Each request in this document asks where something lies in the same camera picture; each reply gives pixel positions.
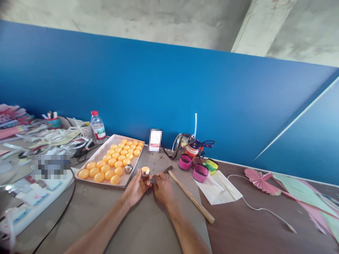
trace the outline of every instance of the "pink paper fan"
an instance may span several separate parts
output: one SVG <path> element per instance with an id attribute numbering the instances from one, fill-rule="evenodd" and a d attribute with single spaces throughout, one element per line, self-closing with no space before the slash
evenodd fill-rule
<path id="1" fill-rule="evenodd" d="M 277 187 L 274 187 L 273 185 L 265 182 L 265 180 L 269 179 L 273 176 L 272 173 L 268 173 L 265 175 L 262 175 L 261 172 L 257 172 L 253 169 L 245 169 L 245 175 L 248 177 L 248 179 L 253 183 L 257 188 L 261 189 L 262 191 L 272 195 L 272 196 L 278 196 L 281 194 L 281 190 L 279 190 Z"/>

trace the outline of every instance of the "wooden hammer handle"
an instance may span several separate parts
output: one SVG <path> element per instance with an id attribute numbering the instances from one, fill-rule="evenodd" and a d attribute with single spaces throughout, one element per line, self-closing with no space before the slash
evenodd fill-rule
<path id="1" fill-rule="evenodd" d="M 214 223 L 214 217 L 200 204 L 200 202 L 196 199 L 195 196 L 179 181 L 179 179 L 176 177 L 176 175 L 169 170 L 169 175 L 176 181 L 176 183 L 179 185 L 179 187 L 183 190 L 183 192 L 186 194 L 186 196 L 192 201 L 193 204 L 199 209 L 199 211 L 205 216 L 205 218 L 208 220 L 210 224 Z"/>

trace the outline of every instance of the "hammer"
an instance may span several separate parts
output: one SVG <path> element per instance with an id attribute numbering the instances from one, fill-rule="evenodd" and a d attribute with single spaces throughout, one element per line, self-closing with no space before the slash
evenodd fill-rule
<path id="1" fill-rule="evenodd" d="M 179 185 L 179 187 L 183 190 L 186 196 L 192 201 L 192 203 L 199 209 L 199 211 L 205 216 L 206 220 L 210 224 L 214 223 L 214 217 L 200 204 L 200 202 L 196 199 L 195 196 L 183 185 L 181 181 L 176 177 L 176 175 L 171 171 L 173 166 L 169 166 L 167 169 L 164 170 L 164 174 L 169 173 L 169 175 L 173 178 L 174 181 Z"/>

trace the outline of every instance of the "cardboard tray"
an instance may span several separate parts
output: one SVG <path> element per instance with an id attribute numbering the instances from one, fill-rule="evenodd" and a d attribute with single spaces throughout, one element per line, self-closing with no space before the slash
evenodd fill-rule
<path id="1" fill-rule="evenodd" d="M 97 183 L 94 181 L 94 179 L 92 177 L 88 177 L 87 179 L 80 179 L 78 177 L 78 173 L 80 172 L 80 170 L 82 169 L 85 169 L 87 164 L 89 162 L 98 162 L 98 161 L 101 161 L 102 158 L 104 157 L 104 155 L 107 154 L 107 151 L 111 148 L 111 145 L 113 144 L 116 144 L 116 145 L 119 145 L 119 143 L 121 143 L 121 141 L 123 139 L 127 139 L 127 141 L 138 141 L 140 142 L 141 140 L 137 140 L 137 139 L 131 139 L 131 138 L 128 138 L 128 137 L 124 137 L 124 136 L 120 136 L 120 135 L 116 135 L 116 134 L 113 134 L 109 139 L 106 140 L 106 142 L 88 159 L 88 161 L 85 163 L 85 165 L 78 170 L 78 172 L 76 173 L 75 177 L 79 180 L 82 180 L 82 181 L 87 181 L 87 182 L 93 182 L 93 183 L 96 183 L 96 184 L 101 184 L 101 185 L 110 185 L 110 186 L 115 186 L 115 187 L 119 187 L 119 188 L 126 188 L 129 181 L 130 181 L 130 178 L 131 176 L 133 175 L 133 172 L 135 170 L 135 166 L 137 165 L 138 163 L 138 160 L 139 160 L 139 157 L 136 157 L 136 156 L 133 156 L 133 159 L 131 160 L 131 165 L 133 166 L 133 169 L 132 169 L 132 172 L 128 175 L 125 173 L 123 173 L 123 175 L 120 177 L 120 183 L 117 184 L 117 185 L 113 185 L 110 183 L 110 181 L 104 179 L 104 181 L 102 181 L 101 183 Z M 140 151 L 140 154 L 142 153 L 142 150 L 144 149 L 145 147 L 145 142 L 144 141 L 141 141 L 142 143 L 144 143 L 141 151 Z"/>

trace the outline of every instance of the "hammer head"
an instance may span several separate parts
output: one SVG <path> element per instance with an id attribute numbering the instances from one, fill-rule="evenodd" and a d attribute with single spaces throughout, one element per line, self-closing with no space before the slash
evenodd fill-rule
<path id="1" fill-rule="evenodd" d="M 171 170 L 173 168 L 173 166 L 169 166 L 167 169 L 164 170 L 164 174 L 166 174 L 169 170 Z"/>

